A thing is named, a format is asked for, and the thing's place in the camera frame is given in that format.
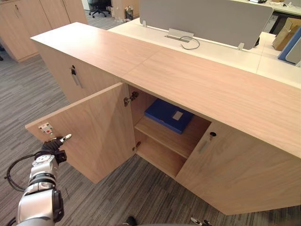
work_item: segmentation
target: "blue box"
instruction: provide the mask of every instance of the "blue box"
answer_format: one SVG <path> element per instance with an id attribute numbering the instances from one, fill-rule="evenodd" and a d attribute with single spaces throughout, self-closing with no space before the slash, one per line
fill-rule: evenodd
<path id="1" fill-rule="evenodd" d="M 193 114 L 161 99 L 157 99 L 146 111 L 145 116 L 168 127 L 179 134 L 183 133 Z"/>

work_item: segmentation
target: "gray desk divider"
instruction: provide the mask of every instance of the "gray desk divider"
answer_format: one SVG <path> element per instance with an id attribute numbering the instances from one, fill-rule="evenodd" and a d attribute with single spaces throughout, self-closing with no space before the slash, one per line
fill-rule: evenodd
<path id="1" fill-rule="evenodd" d="M 285 59 L 294 64 L 297 64 L 301 61 L 301 37 L 293 46 L 291 51 L 286 55 Z"/>
<path id="2" fill-rule="evenodd" d="M 254 47 L 273 8 L 229 0 L 140 0 L 140 23 L 194 33 L 245 49 Z"/>
<path id="3" fill-rule="evenodd" d="M 289 3 L 292 3 L 293 7 L 301 7 L 301 0 L 285 0 L 284 3 L 288 5 Z"/>

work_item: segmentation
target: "wooden cabinet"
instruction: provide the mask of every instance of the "wooden cabinet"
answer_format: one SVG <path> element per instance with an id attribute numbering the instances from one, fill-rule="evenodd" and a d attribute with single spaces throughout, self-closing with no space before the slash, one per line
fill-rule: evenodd
<path id="1" fill-rule="evenodd" d="M 212 122 L 176 180 L 224 214 L 239 214 L 299 205 L 300 172 L 300 159 Z"/>
<path id="2" fill-rule="evenodd" d="M 51 74 L 72 103 L 120 81 L 116 76 L 70 55 L 36 43 Z"/>
<path id="3" fill-rule="evenodd" d="M 83 4 L 80 0 L 62 0 L 71 23 L 80 22 L 88 24 L 86 15 L 83 13 Z"/>
<path id="4" fill-rule="evenodd" d="M 125 106 L 124 99 L 132 92 L 139 96 Z M 64 145 L 67 161 L 94 183 L 125 162 L 137 147 L 139 156 L 224 214 L 300 204 L 300 159 L 198 116 L 177 134 L 144 116 L 155 99 L 117 83 L 26 128 L 41 141 L 74 134 Z M 38 129 L 44 123 L 51 124 L 53 135 Z"/>
<path id="5" fill-rule="evenodd" d="M 51 30 L 50 23 L 44 13 L 40 0 L 19 0 L 17 11 L 22 18 L 30 36 Z"/>
<path id="6" fill-rule="evenodd" d="M 19 62 L 38 54 L 30 37 L 73 22 L 87 24 L 80 0 L 0 1 L 0 42 Z"/>
<path id="7" fill-rule="evenodd" d="M 50 123 L 54 136 L 68 133 L 67 161 L 94 183 L 124 163 L 135 146 L 131 108 L 124 107 L 128 86 L 117 83 L 49 114 L 26 128 L 40 140 L 49 136 L 38 126 Z"/>
<path id="8" fill-rule="evenodd" d="M 64 145 L 67 161 L 94 183 L 136 152 L 227 215 L 301 204 L 301 159 L 295 152 L 300 147 L 295 107 L 299 92 L 198 57 L 85 27 L 72 24 L 35 37 L 46 65 L 73 103 L 27 125 L 33 135 L 45 141 L 74 134 Z M 89 35 L 75 36 L 69 45 L 69 31 L 76 28 Z M 94 44 L 77 45 L 91 34 Z M 68 37 L 63 44 L 58 42 L 62 37 Z M 99 43 L 101 54 L 88 51 Z M 126 57 L 118 61 L 120 49 Z M 227 79 L 221 80 L 221 74 Z M 182 134 L 144 116 L 156 98 L 195 114 Z M 52 135 L 39 130 L 47 122 Z M 273 133 L 271 127 L 278 130 Z"/>
<path id="9" fill-rule="evenodd" d="M 63 0 L 40 0 L 52 29 L 70 24 Z"/>
<path id="10" fill-rule="evenodd" d="M 18 3 L 19 1 L 14 1 L 0 5 L 1 44 L 15 60 L 21 60 L 37 53 L 23 23 Z"/>

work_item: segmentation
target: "open cabinet door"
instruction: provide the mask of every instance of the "open cabinet door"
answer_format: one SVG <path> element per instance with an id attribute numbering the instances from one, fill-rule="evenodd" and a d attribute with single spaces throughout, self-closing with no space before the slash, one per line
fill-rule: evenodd
<path id="1" fill-rule="evenodd" d="M 25 127 L 41 141 L 71 133 L 61 147 L 67 162 L 98 183 L 134 154 L 131 108 L 123 101 L 128 95 L 128 85 L 117 83 Z M 53 127 L 53 135 L 39 130 L 45 123 Z"/>
<path id="2" fill-rule="evenodd" d="M 226 215 L 301 204 L 298 157 L 218 122 L 211 123 L 176 180 Z"/>

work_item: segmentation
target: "cabinet shelf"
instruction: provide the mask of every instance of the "cabinet shelf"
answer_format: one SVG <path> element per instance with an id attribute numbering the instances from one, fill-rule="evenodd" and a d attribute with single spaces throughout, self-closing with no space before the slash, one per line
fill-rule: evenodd
<path id="1" fill-rule="evenodd" d="M 144 116 L 135 128 L 187 159 L 209 125 L 210 121 L 194 115 L 184 132 L 178 134 Z"/>
<path id="2" fill-rule="evenodd" d="M 176 177 L 186 161 L 149 137 L 138 147 L 137 154 L 172 178 Z"/>

